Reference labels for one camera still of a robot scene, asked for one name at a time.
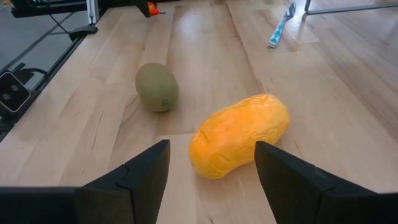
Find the light wood surface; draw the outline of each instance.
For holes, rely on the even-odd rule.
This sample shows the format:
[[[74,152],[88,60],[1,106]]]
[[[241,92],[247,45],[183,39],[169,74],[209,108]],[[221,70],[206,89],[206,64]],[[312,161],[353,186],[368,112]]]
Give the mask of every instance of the light wood surface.
[[[135,7],[108,10],[0,143],[0,184],[84,185],[170,139],[158,223],[275,223],[253,163],[205,180],[187,156],[212,112],[266,92],[290,113],[279,147],[371,190],[398,192],[398,10],[305,17],[303,4],[276,49],[267,41],[288,1],[169,2],[150,19]],[[147,62],[175,74],[175,110],[142,107],[134,76]]]

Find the blue toothbrush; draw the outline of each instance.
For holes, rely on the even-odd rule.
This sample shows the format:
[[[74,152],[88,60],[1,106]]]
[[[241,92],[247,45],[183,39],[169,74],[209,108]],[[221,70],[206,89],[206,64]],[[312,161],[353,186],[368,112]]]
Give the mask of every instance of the blue toothbrush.
[[[284,17],[282,20],[279,22],[278,26],[276,27],[274,33],[272,34],[271,38],[268,40],[268,46],[272,48],[276,48],[276,45],[279,43],[279,39],[282,36],[282,32],[285,27],[285,23],[294,17],[294,14],[296,13],[296,2],[293,1],[289,8],[287,9]]]

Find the papaya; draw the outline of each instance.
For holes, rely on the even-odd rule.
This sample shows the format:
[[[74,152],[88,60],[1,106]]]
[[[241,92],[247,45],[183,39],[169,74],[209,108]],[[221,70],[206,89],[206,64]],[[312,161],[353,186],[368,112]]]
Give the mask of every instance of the papaya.
[[[254,160],[257,141],[275,144],[289,126],[286,106],[270,94],[254,95],[213,113],[189,144],[195,170],[219,179]]]
[[[138,97],[148,110],[168,111],[177,104],[178,84],[166,66],[147,63],[137,71],[135,81]]]

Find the wooden table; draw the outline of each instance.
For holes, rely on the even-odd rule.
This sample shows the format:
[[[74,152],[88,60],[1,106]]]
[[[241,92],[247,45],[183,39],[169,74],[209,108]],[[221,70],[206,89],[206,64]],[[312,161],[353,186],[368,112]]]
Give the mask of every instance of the wooden table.
[[[267,41],[286,10],[279,0],[168,2],[150,19],[110,9],[0,143],[0,184],[83,185],[170,139],[159,223],[275,223],[254,164],[205,180],[187,156],[210,114],[266,92],[290,113],[279,147],[371,190],[398,191],[397,11],[304,18],[303,5],[276,49]],[[175,110],[142,107],[134,76],[147,62],[174,72]]]

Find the orange object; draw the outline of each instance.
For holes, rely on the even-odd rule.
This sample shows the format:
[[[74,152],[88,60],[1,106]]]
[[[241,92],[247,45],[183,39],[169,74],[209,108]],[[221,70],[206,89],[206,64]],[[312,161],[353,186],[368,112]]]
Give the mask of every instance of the orange object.
[[[189,145],[195,170],[219,179],[254,160],[257,141],[275,144],[289,126],[287,108],[270,94],[255,95],[212,114]]]
[[[148,2],[148,8],[149,8],[149,14],[150,16],[156,16],[159,15],[159,10],[156,8],[155,4],[153,2]]]

